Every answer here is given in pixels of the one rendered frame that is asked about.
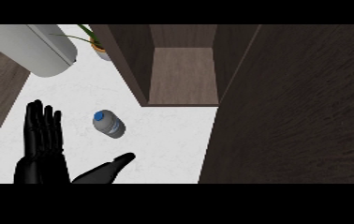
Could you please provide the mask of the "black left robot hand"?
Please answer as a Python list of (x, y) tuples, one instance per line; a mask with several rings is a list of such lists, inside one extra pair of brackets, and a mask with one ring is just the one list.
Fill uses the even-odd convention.
[(40, 100), (29, 103), (24, 122), (26, 155), (18, 160), (14, 173), (17, 184), (113, 184), (120, 171), (136, 158), (133, 153), (119, 156), (95, 169), (70, 179), (64, 156), (61, 111)]

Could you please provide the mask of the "green potted plant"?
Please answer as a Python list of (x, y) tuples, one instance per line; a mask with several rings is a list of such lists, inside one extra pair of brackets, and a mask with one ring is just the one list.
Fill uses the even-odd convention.
[(85, 41), (86, 43), (89, 43), (92, 45), (92, 48), (94, 48), (99, 58), (105, 61), (110, 61), (111, 58), (110, 58), (110, 55), (107, 53), (107, 50), (102, 47), (102, 43), (101, 43), (101, 40), (98, 38), (98, 35), (83, 24), (79, 25), (79, 28), (86, 33), (88, 38), (76, 37), (76, 36), (66, 35), (66, 34), (57, 34), (57, 36), (58, 37), (74, 38), (74, 39), (79, 39), (79, 40)]

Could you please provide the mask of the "dark brown cabinet door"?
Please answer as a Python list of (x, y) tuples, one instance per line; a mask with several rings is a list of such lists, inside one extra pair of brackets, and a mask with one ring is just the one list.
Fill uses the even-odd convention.
[(354, 184), (354, 25), (260, 26), (200, 181)]

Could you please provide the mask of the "clear blue-capped water bottle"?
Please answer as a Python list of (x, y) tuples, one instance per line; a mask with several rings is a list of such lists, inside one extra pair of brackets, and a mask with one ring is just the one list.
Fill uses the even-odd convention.
[(94, 125), (97, 130), (113, 139), (119, 139), (126, 132), (126, 125), (120, 117), (108, 110), (95, 113)]

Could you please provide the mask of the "brown wooden cabinet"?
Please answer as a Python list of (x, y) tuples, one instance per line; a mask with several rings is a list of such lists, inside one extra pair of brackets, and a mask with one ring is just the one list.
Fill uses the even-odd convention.
[(95, 24), (108, 56), (145, 107), (217, 107), (257, 24)]

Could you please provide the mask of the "brown wooden panel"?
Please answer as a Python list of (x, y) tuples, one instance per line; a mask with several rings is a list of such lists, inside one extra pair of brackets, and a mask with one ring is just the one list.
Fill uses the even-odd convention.
[(0, 52), (0, 126), (7, 121), (30, 71)]

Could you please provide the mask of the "pale grey rounded appliance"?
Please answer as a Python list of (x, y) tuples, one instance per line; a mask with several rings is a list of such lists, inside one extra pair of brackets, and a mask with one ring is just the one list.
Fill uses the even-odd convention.
[(0, 52), (42, 78), (61, 74), (79, 57), (57, 24), (0, 24)]

